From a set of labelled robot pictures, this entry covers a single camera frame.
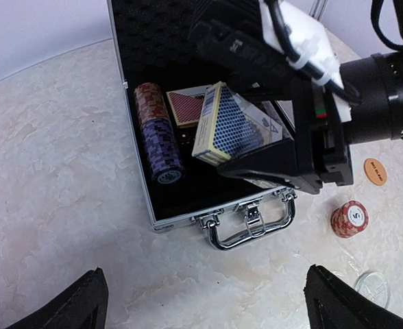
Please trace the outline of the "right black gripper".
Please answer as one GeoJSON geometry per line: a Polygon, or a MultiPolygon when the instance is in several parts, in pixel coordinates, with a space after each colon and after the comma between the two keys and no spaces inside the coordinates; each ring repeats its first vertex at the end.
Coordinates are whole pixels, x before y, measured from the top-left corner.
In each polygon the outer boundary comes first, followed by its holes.
{"type": "Polygon", "coordinates": [[[294,79],[292,102],[295,141],[284,139],[232,158],[219,165],[217,173],[297,188],[311,195],[319,194],[324,183],[353,184],[350,147],[332,93],[294,79]]]}

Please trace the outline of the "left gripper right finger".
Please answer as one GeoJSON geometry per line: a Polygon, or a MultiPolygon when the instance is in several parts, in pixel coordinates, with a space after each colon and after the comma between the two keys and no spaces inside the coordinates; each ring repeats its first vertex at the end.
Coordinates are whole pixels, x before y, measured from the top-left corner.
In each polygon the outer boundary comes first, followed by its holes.
{"type": "Polygon", "coordinates": [[[321,265],[309,268],[304,295],[311,328],[403,328],[403,318],[369,301],[321,265]]]}

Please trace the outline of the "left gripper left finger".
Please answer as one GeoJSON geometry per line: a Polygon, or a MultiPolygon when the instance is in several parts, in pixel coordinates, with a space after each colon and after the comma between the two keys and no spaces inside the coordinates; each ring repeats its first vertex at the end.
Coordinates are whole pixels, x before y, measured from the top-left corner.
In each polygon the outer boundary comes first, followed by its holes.
{"type": "Polygon", "coordinates": [[[108,285],[101,268],[87,271],[49,303],[11,328],[104,328],[108,285]]]}

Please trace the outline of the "blue playing card deck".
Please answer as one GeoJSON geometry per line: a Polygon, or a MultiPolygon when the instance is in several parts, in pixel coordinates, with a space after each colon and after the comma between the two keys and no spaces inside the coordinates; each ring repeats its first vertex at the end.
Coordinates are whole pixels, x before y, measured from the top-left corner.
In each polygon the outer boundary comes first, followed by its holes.
{"type": "Polygon", "coordinates": [[[218,166],[231,158],[289,138],[273,104],[260,109],[226,83],[206,90],[192,157],[218,166]]]}

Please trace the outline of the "aluminium poker case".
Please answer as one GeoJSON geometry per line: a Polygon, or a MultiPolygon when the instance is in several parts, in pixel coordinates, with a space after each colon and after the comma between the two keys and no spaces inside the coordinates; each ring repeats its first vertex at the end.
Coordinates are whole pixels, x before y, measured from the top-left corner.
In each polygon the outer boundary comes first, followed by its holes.
{"type": "Polygon", "coordinates": [[[295,192],[222,177],[212,165],[192,157],[194,143],[180,145],[178,141],[184,177],[174,184],[156,184],[134,98],[137,86],[159,85],[176,140],[178,132],[196,135],[197,125],[177,127],[166,92],[212,85],[229,77],[228,70],[202,60],[190,40],[199,2],[109,1],[108,10],[153,229],[164,232],[199,223],[214,247],[232,249],[288,227],[295,217],[295,192]]]}

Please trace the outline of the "red playing card deck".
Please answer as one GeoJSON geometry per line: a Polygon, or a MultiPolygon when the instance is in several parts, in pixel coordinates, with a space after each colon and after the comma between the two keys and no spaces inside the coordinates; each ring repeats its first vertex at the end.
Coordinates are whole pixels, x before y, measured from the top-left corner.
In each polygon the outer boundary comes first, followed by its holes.
{"type": "Polygon", "coordinates": [[[166,92],[177,127],[184,128],[197,125],[206,90],[210,87],[211,84],[208,84],[166,92]]]}

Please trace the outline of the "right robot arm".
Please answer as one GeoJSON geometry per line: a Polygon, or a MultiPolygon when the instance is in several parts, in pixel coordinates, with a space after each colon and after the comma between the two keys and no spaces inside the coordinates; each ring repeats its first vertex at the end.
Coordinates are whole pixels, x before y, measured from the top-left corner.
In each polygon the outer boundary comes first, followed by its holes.
{"type": "MultiPolygon", "coordinates": [[[[403,38],[403,1],[394,2],[403,38]]],[[[353,183],[350,145],[403,140],[403,45],[383,42],[391,53],[341,67],[341,92],[295,78],[288,87],[295,134],[230,160],[217,169],[228,178],[263,180],[310,194],[323,184],[353,183]]]]}

